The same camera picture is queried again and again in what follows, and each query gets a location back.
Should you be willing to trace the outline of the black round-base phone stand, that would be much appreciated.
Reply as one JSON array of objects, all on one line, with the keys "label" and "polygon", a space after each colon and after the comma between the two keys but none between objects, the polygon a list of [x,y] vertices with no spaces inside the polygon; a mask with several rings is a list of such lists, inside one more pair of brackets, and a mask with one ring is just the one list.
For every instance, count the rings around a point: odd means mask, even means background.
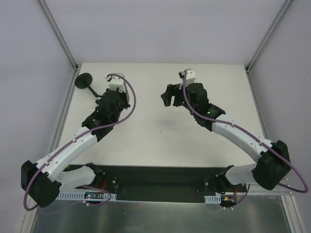
[{"label": "black round-base phone stand", "polygon": [[92,95],[96,98],[102,98],[102,95],[99,95],[95,90],[90,86],[93,81],[92,75],[89,73],[79,74],[74,82],[75,87],[78,89],[88,89]]}]

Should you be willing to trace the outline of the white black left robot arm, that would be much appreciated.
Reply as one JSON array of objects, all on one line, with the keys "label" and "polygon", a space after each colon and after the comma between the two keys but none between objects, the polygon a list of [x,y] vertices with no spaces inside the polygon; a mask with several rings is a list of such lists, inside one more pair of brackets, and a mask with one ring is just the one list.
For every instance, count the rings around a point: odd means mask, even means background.
[{"label": "white black left robot arm", "polygon": [[107,136],[115,125],[122,123],[121,112],[130,106],[124,87],[108,88],[96,103],[95,111],[68,142],[37,162],[28,160],[21,166],[24,197],[31,197],[38,207],[52,204],[61,191],[84,185],[93,189],[102,187],[104,173],[93,163],[76,170],[65,170],[79,155]]}]

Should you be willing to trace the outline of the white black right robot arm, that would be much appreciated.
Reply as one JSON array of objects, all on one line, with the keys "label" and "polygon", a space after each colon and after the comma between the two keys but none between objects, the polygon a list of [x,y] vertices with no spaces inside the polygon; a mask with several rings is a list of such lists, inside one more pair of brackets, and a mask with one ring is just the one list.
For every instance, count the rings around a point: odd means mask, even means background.
[{"label": "white black right robot arm", "polygon": [[185,90],[178,84],[169,84],[161,98],[166,107],[185,107],[201,127],[228,139],[254,161],[245,166],[230,165],[210,178],[208,185],[214,192],[223,194],[242,183],[257,183],[273,190],[291,170],[285,163],[290,157],[284,142],[272,142],[245,130],[223,109],[209,102],[201,83],[192,83]]}]

